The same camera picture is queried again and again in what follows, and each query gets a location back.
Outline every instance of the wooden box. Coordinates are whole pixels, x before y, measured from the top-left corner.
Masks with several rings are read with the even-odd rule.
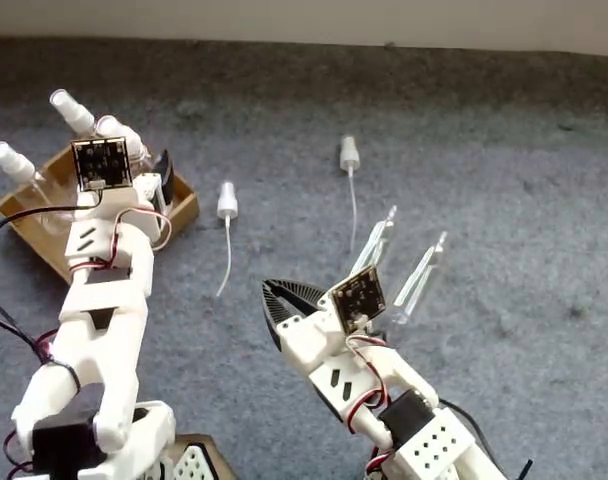
[[[73,152],[70,147],[50,159],[42,168],[54,176],[60,183],[66,184],[75,177],[75,165],[73,163]],[[0,200],[0,212],[9,217],[20,212],[26,207],[18,201],[21,194],[20,187],[9,193]],[[177,235],[186,225],[199,215],[199,204],[197,193],[179,175],[175,174],[175,196],[173,199],[173,210],[169,218],[173,224],[171,239]],[[48,235],[44,227],[36,217],[26,217],[11,223],[13,230],[30,245],[30,247],[42,257],[64,280],[70,283],[68,265],[64,259],[66,248],[66,236],[52,237]]]

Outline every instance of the robotic arm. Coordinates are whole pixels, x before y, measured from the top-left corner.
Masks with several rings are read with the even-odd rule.
[[[159,174],[130,178],[123,138],[73,143],[80,193],[66,247],[73,281],[49,358],[12,419],[40,480],[170,480],[164,449],[175,419],[163,402],[136,403],[136,365],[151,294],[153,248],[163,234]],[[98,410],[66,409],[101,383]]]
[[[375,265],[390,240],[394,214],[392,209],[375,226],[349,277],[330,290],[266,280],[262,295],[271,336],[337,419],[372,440],[368,478],[507,480],[455,414],[440,406],[435,389],[374,336],[372,319],[385,310]],[[444,238],[427,250],[395,298],[392,323],[406,323],[416,307]],[[393,399],[392,388],[402,393]]]

